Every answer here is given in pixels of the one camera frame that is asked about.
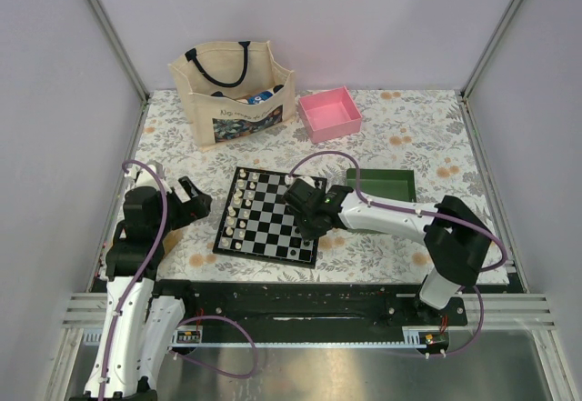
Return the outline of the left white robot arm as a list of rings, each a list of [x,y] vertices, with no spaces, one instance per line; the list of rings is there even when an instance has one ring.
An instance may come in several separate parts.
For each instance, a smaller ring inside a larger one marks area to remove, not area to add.
[[[125,193],[123,217],[105,256],[105,321],[80,400],[155,400],[172,336],[178,324],[196,316],[188,281],[156,278],[165,238],[211,210],[211,196],[189,177],[178,182],[185,199],[145,173]]]

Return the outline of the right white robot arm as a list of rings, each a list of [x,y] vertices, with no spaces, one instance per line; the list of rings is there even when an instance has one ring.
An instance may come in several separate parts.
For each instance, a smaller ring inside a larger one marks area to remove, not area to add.
[[[325,190],[309,176],[288,175],[285,183],[283,202],[306,240],[345,229],[400,236],[424,245],[433,269],[414,302],[420,322],[436,323],[459,289],[477,283],[493,236],[460,199],[447,195],[434,205],[395,201],[345,185]]]

